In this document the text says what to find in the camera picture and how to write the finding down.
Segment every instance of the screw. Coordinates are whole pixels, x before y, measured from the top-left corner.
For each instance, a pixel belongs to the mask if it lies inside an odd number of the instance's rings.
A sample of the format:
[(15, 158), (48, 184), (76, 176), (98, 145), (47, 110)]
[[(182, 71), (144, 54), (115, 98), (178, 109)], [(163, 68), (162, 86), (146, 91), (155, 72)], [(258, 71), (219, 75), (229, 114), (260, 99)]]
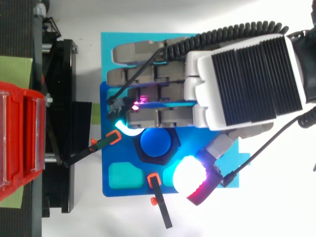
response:
[(40, 19), (43, 19), (46, 17), (46, 7), (44, 3), (40, 2), (36, 4), (36, 6), (34, 7), (34, 16)]
[(78, 54), (78, 46), (77, 45), (73, 46), (73, 54)]
[(49, 93), (45, 96), (45, 102), (47, 107), (49, 107), (50, 104), (53, 103), (53, 98), (50, 97)]

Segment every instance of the coiled black cable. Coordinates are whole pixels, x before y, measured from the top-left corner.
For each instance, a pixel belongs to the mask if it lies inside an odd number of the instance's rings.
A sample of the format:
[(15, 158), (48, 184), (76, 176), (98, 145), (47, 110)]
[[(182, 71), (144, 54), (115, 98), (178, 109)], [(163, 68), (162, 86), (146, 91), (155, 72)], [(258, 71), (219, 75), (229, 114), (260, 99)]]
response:
[(203, 50), (213, 44), (223, 43), (230, 40), (243, 39), (248, 37), (262, 36), (267, 34), (286, 34), (288, 26), (282, 28), (281, 23), (274, 21), (258, 21), (239, 24), (217, 30), (197, 34), (178, 43), (169, 45), (164, 50), (166, 61), (179, 60), (193, 50)]
[(309, 128), (316, 124), (316, 106), (304, 113), (303, 115), (298, 116), (298, 124), (302, 128)]

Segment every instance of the cyan led light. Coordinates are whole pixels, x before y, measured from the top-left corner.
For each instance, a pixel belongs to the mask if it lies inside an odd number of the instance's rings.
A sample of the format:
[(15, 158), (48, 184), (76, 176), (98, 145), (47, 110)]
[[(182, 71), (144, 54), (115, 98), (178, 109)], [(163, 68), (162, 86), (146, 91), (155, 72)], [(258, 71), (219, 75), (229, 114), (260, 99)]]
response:
[(117, 127), (122, 133), (124, 133), (127, 136), (137, 136), (140, 134), (142, 131), (144, 131), (143, 128), (138, 128), (138, 129), (131, 129), (128, 128), (121, 120), (116, 122), (115, 127)]

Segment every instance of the glowing white light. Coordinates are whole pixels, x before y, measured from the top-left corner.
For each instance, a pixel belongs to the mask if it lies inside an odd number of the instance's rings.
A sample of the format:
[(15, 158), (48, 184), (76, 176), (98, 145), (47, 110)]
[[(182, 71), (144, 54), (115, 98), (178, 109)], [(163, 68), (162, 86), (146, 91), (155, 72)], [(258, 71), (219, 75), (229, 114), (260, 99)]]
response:
[(133, 106), (132, 106), (132, 109), (133, 109), (133, 110), (139, 110), (139, 107), (136, 106), (136, 105), (133, 105)]
[(185, 197), (194, 193), (205, 180), (206, 170), (194, 156), (184, 157), (173, 174), (174, 188)]
[(122, 133), (124, 133), (127, 136), (137, 136), (142, 131), (144, 131), (143, 128), (138, 128), (138, 129), (128, 128), (121, 120), (116, 122), (115, 127), (117, 127)]

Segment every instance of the black heat sink fins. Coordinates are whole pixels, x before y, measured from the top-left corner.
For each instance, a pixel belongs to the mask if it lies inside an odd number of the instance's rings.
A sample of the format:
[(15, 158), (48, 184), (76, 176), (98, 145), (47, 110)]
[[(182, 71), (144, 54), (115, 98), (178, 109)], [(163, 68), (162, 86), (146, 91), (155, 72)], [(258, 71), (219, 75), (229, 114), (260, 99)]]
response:
[(227, 126), (302, 109), (284, 37), (212, 59)]

